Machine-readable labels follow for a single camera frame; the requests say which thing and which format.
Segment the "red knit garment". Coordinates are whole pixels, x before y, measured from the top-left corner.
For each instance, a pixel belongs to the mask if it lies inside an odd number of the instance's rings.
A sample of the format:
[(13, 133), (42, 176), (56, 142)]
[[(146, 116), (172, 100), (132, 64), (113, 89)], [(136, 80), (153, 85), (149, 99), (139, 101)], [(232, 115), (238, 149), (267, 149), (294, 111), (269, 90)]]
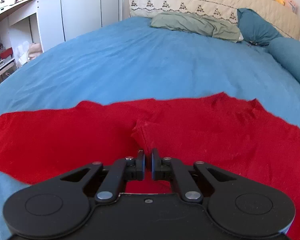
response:
[(70, 109), (0, 116), (0, 239), (10, 237), (5, 200), (35, 184), (94, 161), (150, 154), (201, 160), (289, 195), (300, 239), (300, 128), (267, 112), (257, 100), (224, 93), (200, 99), (138, 100), (107, 106), (82, 101)]

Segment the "rolled blue duvet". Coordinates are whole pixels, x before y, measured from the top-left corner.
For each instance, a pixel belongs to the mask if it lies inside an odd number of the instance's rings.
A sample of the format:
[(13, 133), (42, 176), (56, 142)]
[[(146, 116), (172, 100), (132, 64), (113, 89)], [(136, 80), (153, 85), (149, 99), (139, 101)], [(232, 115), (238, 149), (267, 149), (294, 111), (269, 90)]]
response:
[(275, 38), (269, 43), (268, 52), (300, 83), (300, 41), (286, 37)]

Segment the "blue bed sheet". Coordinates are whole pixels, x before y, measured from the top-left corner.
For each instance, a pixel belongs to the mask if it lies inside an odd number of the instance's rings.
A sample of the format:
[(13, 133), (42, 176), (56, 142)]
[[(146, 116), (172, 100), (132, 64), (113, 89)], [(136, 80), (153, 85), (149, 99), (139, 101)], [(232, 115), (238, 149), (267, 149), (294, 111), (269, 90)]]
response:
[(155, 29), (132, 17), (48, 50), (0, 84), (0, 115), (62, 109), (88, 100), (200, 98), (224, 92), (257, 99), (300, 127), (300, 83), (247, 42)]

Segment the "red box on shelf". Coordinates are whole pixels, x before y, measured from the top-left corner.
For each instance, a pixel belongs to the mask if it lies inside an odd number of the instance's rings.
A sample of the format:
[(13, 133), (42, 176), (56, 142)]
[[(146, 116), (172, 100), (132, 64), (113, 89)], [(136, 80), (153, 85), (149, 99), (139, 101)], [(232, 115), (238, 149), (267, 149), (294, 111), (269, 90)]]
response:
[(12, 56), (12, 55), (13, 55), (13, 49), (12, 49), (12, 47), (0, 51), (0, 58), (2, 60), (6, 59), (6, 58), (8, 58), (9, 56)]

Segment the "dark teal pillow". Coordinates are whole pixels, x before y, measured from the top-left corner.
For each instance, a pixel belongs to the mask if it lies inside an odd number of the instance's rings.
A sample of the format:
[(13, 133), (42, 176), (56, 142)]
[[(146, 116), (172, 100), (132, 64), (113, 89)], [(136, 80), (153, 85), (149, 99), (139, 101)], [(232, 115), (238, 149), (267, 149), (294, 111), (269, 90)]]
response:
[(283, 37), (269, 22), (248, 8), (237, 9), (238, 28), (246, 42), (255, 46), (268, 46), (278, 37)]

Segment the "green pillow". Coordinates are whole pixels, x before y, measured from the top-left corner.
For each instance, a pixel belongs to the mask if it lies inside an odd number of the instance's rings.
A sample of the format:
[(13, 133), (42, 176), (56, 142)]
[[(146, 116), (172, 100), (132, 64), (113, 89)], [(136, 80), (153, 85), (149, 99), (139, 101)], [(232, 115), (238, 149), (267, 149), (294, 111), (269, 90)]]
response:
[(161, 12), (152, 18), (151, 27), (196, 33), (234, 43), (243, 41), (243, 35), (236, 25), (214, 17), (192, 13)]

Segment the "white wardrobe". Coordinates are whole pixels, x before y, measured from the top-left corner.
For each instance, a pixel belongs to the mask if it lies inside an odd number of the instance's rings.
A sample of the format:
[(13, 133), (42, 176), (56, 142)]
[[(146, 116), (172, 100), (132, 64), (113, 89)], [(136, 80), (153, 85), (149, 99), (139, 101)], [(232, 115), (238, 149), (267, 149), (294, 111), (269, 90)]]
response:
[(122, 20), (122, 0), (61, 0), (65, 40)]

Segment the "cream quilted headboard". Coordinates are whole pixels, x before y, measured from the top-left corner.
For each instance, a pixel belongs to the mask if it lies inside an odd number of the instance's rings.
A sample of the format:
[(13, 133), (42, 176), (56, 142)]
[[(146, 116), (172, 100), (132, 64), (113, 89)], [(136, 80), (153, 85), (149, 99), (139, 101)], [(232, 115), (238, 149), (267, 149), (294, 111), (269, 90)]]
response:
[(258, 13), (284, 37), (299, 39), (300, 19), (274, 0), (129, 0), (130, 15), (153, 18), (163, 11), (211, 16), (231, 24), (238, 23), (237, 10)]

